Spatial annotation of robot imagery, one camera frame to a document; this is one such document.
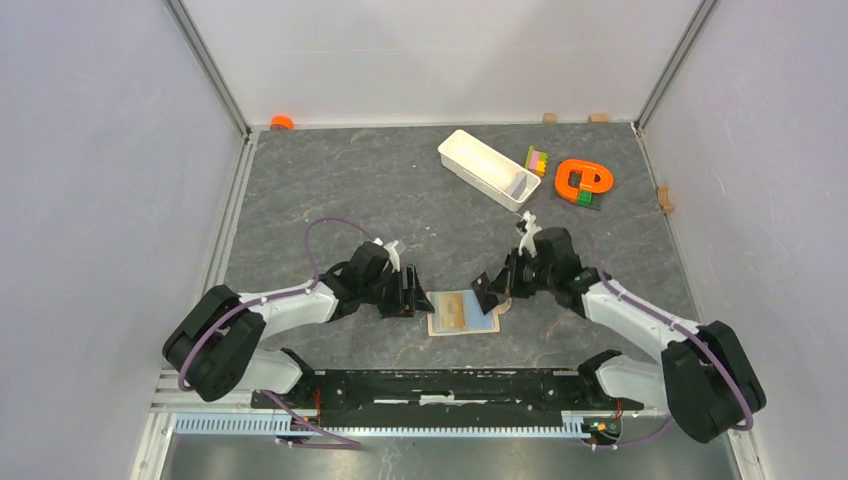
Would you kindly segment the beige card holder wallet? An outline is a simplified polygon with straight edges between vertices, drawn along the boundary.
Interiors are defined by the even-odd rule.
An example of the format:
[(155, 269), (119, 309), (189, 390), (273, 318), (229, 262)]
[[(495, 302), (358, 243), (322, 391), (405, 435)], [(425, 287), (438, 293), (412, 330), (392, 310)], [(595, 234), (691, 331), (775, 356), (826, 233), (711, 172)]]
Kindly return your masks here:
[[(459, 292), (463, 294), (464, 299), (464, 315), (466, 322), (465, 328), (458, 331), (437, 331), (434, 328), (434, 311), (433, 313), (427, 315), (427, 330), (429, 336), (442, 337), (471, 334), (488, 334), (498, 333), (501, 330), (500, 315), (505, 314), (510, 310), (512, 306), (511, 299), (508, 299), (503, 302), (501, 305), (491, 311), (488, 315), (483, 315), (478, 303), (477, 296), (475, 295), (473, 290), (462, 290)], [(434, 292), (428, 292), (426, 296), (434, 306), (433, 293)]]

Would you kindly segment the gold credit card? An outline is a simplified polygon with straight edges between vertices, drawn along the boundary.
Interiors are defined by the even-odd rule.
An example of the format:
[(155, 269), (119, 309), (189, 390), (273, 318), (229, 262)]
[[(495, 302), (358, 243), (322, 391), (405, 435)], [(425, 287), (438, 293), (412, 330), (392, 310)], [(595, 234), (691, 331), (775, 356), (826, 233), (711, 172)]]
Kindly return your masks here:
[(434, 292), (434, 328), (437, 331), (458, 331), (466, 326), (463, 294)]

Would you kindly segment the grey credit card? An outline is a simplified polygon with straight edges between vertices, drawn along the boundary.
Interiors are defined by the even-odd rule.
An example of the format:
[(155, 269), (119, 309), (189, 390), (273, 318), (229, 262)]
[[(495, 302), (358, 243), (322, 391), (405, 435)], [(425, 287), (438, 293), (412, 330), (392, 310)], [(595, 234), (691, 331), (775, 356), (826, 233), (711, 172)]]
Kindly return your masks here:
[(519, 172), (516, 174), (509, 186), (505, 189), (505, 193), (508, 194), (511, 198), (519, 200), (524, 194), (524, 191), (526, 190), (526, 185), (527, 175), (523, 172)]

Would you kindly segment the white plastic bin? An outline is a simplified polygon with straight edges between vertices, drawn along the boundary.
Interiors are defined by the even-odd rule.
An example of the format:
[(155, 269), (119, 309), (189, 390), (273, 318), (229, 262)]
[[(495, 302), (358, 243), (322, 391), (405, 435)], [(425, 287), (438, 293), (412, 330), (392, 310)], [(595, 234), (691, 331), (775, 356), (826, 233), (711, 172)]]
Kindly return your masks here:
[[(442, 165), (499, 205), (517, 212), (535, 193), (541, 179), (465, 130), (455, 130), (437, 148)], [(519, 200), (505, 193), (517, 173), (527, 175)]]

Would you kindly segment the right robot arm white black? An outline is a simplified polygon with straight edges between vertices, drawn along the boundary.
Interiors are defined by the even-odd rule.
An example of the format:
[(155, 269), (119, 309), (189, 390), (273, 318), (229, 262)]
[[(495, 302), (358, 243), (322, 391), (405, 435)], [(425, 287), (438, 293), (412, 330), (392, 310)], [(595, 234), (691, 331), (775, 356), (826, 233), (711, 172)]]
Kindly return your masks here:
[(749, 430), (767, 402), (734, 330), (700, 324), (632, 294), (601, 269), (583, 265), (567, 229), (520, 227), (522, 239), (494, 279), (472, 282), (485, 312), (504, 299), (548, 292), (556, 303), (605, 326), (650, 356), (634, 360), (607, 350), (578, 367), (577, 392), (591, 408), (613, 399), (663, 409), (691, 439), (707, 443), (728, 430)]

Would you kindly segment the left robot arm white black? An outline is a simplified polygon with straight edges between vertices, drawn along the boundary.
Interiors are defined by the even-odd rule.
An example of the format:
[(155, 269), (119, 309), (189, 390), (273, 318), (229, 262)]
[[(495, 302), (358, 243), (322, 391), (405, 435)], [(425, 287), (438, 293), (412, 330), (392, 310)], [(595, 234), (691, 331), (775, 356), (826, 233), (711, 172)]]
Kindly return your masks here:
[(362, 305), (375, 306), (383, 318), (434, 312), (415, 266), (401, 265), (401, 249), (398, 241), (367, 241), (349, 260), (288, 289), (210, 288), (162, 347), (163, 358), (178, 372), (179, 389), (205, 402), (238, 389), (270, 390), (290, 407), (306, 405), (314, 381), (280, 347), (284, 332), (340, 320)]

